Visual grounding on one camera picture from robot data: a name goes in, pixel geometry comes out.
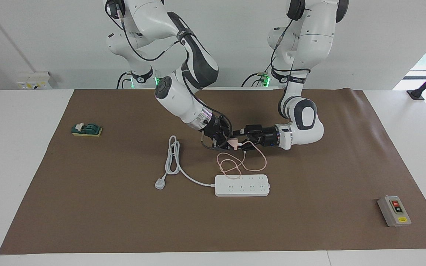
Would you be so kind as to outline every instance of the brown table mat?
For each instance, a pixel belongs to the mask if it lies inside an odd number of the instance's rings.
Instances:
[[[262,148],[269,196],[220,198],[181,174],[154,188],[173,134],[186,173],[208,184],[219,174],[217,153],[154,91],[75,91],[0,254],[426,248],[426,200],[364,93],[303,95],[318,106],[324,138]],[[235,129],[284,122],[279,90],[198,96]],[[76,123],[97,123],[103,133],[72,136]],[[260,168],[263,159],[251,151],[246,164]],[[412,225],[386,226],[376,203],[385,195],[400,196]]]

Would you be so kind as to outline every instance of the white power strip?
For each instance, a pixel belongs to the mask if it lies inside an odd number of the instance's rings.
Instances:
[[[217,175],[214,193],[218,197],[265,197],[269,195],[267,175]]]

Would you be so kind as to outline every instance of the switch box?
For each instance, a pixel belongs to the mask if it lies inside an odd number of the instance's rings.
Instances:
[[[377,201],[382,215],[389,227],[405,226],[412,224],[407,211],[399,197],[384,197]]]

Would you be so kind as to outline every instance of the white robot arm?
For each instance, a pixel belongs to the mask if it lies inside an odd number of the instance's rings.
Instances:
[[[271,58],[272,76],[286,84],[277,109],[289,123],[269,128],[249,125],[233,132],[235,136],[247,136],[255,144],[285,150],[323,137],[324,127],[317,107],[313,101],[301,97],[301,91],[311,69],[328,57],[335,25],[348,9],[348,0],[289,0],[287,3],[287,15],[296,22],[290,30],[287,30],[289,27],[273,28],[268,41],[275,55],[275,59]]]
[[[230,122],[195,96],[196,92],[216,81],[218,65],[184,20],[174,12],[167,12],[160,0],[108,0],[105,7],[108,15],[121,20],[125,39],[132,40],[130,44],[127,40],[123,44],[119,37],[122,35],[112,35],[108,37],[108,46],[112,52],[128,60],[133,74],[152,72],[150,64],[140,57],[137,49],[155,40],[176,36],[187,52],[187,59],[159,82],[155,96],[173,115],[210,137],[214,148],[227,148]]]

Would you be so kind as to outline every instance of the wall outlet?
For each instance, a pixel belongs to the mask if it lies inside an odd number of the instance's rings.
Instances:
[[[214,192],[218,197],[265,197],[269,195],[267,175],[217,175]]]
[[[52,89],[53,80],[49,72],[22,72],[18,74],[19,89]]]

